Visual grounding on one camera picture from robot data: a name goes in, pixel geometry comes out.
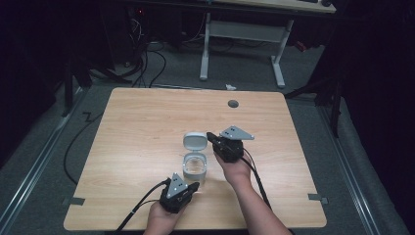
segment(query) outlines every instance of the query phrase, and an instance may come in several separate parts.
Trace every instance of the dark background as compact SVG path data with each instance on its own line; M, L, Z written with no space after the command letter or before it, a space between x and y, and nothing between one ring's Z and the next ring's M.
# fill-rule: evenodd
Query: dark background
M338 15L359 17L380 3L335 4ZM361 26L298 20L289 44L300 41L306 47L327 46L310 82L344 77L343 96L362 145L396 210L415 233L410 222L415 210L415 7L406 0L387 1L387 6ZM64 80L65 63L71 55L82 55L108 69L131 61L125 8L108 9L76 1L0 3L2 165L36 119L55 102L54 92ZM146 11L145 29L154 38L180 47L182 40L197 32L202 17L203 13L152 9ZM121 46L112 41L117 33L125 35ZM346 64L340 66L347 55ZM317 92L328 88L320 87Z

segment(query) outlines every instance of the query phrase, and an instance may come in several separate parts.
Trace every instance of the person's right hand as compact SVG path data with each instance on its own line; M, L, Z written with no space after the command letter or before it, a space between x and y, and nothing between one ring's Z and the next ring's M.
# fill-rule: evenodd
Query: person's right hand
M147 228L144 235L167 235L170 234L187 205L179 213L167 212L160 204L155 202L150 207Z
M214 153L214 155L220 166L222 166L226 180L233 188L244 184L252 185L251 169L246 163L242 160L237 160L235 163L226 163L216 153ZM247 155L244 155L244 159L246 159L248 163L251 162L251 159Z

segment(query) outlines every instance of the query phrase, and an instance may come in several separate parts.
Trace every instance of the wooden table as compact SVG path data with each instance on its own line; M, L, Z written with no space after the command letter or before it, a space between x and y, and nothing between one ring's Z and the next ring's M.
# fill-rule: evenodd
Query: wooden table
M228 107L229 100L239 102ZM116 88L109 100L70 205L67 230L115 230L156 184L182 177L186 132L216 135L237 125L255 136L244 141L274 212L288 227L322 227L326 217L300 141L281 93ZM208 144L206 182L194 195L176 229L239 229L246 224L235 194ZM253 175L253 184L257 185ZM158 199L156 190L148 199ZM150 204L125 226L146 228Z

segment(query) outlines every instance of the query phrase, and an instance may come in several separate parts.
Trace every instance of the container lid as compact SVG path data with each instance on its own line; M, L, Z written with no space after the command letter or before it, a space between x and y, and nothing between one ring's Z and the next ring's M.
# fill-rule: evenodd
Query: container lid
M183 145L192 151L201 151L208 145L207 134L204 132L188 132L183 137Z

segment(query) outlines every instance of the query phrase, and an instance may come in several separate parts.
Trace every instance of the forearm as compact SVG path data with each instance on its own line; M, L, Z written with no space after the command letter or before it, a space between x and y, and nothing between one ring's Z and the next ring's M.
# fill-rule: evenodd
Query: forearm
M251 235L291 234L259 197L250 181L234 186L234 190Z

